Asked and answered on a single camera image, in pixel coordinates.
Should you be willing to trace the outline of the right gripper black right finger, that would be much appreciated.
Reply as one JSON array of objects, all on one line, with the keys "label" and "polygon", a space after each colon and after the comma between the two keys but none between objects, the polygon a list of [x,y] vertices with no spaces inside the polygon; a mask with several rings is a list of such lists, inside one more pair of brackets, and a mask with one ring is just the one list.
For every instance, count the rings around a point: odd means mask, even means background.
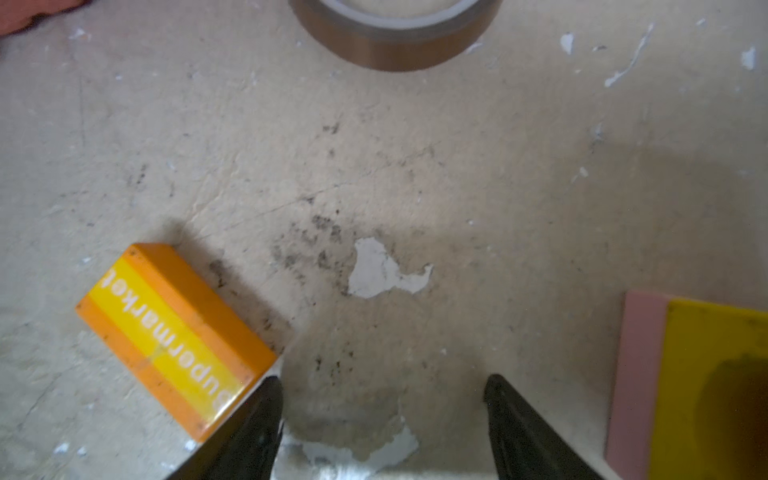
[{"label": "right gripper black right finger", "polygon": [[502,375],[488,377],[483,399],[499,478],[600,477]]}]

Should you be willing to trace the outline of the pink wood block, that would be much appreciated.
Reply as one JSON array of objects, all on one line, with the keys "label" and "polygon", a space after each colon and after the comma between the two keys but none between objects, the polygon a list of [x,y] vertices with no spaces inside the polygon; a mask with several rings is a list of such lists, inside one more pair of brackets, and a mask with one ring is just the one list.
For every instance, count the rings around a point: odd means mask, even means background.
[{"label": "pink wood block", "polygon": [[647,479],[669,297],[625,294],[605,460],[622,479]]}]

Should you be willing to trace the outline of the orange wood block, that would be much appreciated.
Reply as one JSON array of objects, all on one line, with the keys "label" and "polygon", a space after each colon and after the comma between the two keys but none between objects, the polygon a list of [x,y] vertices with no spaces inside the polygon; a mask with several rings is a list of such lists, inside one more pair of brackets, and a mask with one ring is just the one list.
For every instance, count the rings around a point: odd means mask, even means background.
[{"label": "orange wood block", "polygon": [[75,311],[198,443],[277,360],[168,244],[129,246]]}]

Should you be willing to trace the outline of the yellow arch block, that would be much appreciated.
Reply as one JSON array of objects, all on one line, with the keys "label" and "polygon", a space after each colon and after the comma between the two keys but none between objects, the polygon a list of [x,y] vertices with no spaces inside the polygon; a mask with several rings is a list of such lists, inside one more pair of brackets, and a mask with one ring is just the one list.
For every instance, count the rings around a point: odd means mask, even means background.
[{"label": "yellow arch block", "polygon": [[669,302],[648,476],[766,478],[766,313]]}]

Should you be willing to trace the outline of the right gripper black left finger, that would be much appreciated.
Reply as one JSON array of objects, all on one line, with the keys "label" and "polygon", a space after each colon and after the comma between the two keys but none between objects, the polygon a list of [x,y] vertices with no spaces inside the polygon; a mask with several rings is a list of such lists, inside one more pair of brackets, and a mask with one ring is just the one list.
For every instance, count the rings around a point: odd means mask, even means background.
[{"label": "right gripper black left finger", "polygon": [[269,479],[283,436],[284,391],[263,379],[236,411],[181,466],[178,479]]}]

